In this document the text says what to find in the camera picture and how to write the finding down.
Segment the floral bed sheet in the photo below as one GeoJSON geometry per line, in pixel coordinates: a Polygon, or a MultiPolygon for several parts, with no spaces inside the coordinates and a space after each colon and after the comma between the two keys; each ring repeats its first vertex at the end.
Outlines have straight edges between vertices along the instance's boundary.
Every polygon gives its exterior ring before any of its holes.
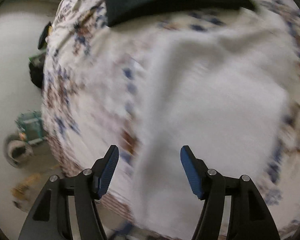
{"type": "Polygon", "coordinates": [[[280,237],[292,235],[300,226],[300,9],[293,0],[253,1],[256,11],[172,12],[109,28],[105,0],[62,0],[48,38],[42,111],[49,143],[64,172],[78,174],[117,145],[119,162],[102,203],[135,222],[130,199],[140,144],[136,131],[154,40],[165,32],[275,27],[293,44],[288,101],[262,171],[255,178],[247,175],[280,237]]]}

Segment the black bag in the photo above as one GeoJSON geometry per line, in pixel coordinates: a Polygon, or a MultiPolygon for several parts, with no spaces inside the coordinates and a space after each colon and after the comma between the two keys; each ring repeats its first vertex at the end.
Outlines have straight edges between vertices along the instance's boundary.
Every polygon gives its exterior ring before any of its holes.
{"type": "Polygon", "coordinates": [[[43,52],[29,58],[29,73],[31,82],[39,89],[43,88],[45,57],[46,52],[43,52]]]}

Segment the black cloth on box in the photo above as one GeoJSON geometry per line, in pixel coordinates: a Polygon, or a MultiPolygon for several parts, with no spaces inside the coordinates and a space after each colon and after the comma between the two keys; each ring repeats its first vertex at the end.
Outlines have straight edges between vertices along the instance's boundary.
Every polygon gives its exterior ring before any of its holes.
{"type": "Polygon", "coordinates": [[[38,41],[38,46],[37,48],[39,50],[43,49],[45,46],[46,46],[46,38],[48,37],[49,35],[49,30],[50,28],[52,27],[51,25],[51,22],[49,22],[43,29],[41,35],[40,35],[40,38],[39,38],[39,41],[38,41]]]}

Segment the white knit sweater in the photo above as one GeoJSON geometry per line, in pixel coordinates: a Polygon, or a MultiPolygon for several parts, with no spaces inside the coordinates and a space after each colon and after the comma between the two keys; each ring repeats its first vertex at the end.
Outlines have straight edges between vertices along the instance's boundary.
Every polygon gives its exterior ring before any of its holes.
{"type": "Polygon", "coordinates": [[[290,36],[275,27],[154,40],[130,199],[138,226],[191,238],[202,205],[181,165],[184,145],[225,176],[258,176],[287,105],[292,61],[290,36]]]}

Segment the teal storage rack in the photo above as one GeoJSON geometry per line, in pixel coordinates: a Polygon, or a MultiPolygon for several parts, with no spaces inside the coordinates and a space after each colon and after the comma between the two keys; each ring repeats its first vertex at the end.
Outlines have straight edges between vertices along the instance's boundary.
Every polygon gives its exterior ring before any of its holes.
{"type": "Polygon", "coordinates": [[[47,132],[43,127],[41,111],[21,113],[15,123],[20,139],[29,145],[36,145],[46,140],[47,132]]]}

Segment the yellow box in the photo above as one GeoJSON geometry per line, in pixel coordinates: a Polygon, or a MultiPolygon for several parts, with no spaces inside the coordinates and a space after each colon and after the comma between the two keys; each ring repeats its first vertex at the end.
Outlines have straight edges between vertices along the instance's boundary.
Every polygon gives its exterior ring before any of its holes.
{"type": "Polygon", "coordinates": [[[52,26],[49,26],[49,29],[48,29],[48,36],[51,35],[52,29],[53,29],[52,26]]]}

